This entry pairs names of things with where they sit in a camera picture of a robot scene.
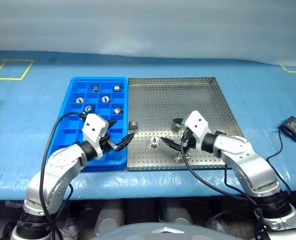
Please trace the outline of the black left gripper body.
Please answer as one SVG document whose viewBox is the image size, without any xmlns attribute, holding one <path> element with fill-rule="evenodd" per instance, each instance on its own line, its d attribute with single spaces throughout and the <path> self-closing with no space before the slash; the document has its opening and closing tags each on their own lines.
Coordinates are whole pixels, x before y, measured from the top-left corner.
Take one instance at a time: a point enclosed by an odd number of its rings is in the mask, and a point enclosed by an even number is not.
<svg viewBox="0 0 296 240">
<path fill-rule="evenodd" d="M 109 134 L 106 134 L 104 137 L 100 139 L 99 145 L 103 152 L 109 152 L 110 150 L 114 150 L 114 151 L 119 150 L 118 145 L 110 139 Z"/>
</svg>

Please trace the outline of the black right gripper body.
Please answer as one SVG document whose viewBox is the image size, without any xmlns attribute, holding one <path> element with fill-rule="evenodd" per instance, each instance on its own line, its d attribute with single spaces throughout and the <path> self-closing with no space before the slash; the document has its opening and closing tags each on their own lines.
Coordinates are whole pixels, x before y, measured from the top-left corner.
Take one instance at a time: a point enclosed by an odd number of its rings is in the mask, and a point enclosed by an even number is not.
<svg viewBox="0 0 296 240">
<path fill-rule="evenodd" d="M 185 128 L 185 130 L 183 131 L 181 143 L 183 144 L 184 151 L 196 148 L 196 139 L 193 136 L 193 132 L 189 128 Z"/>
</svg>

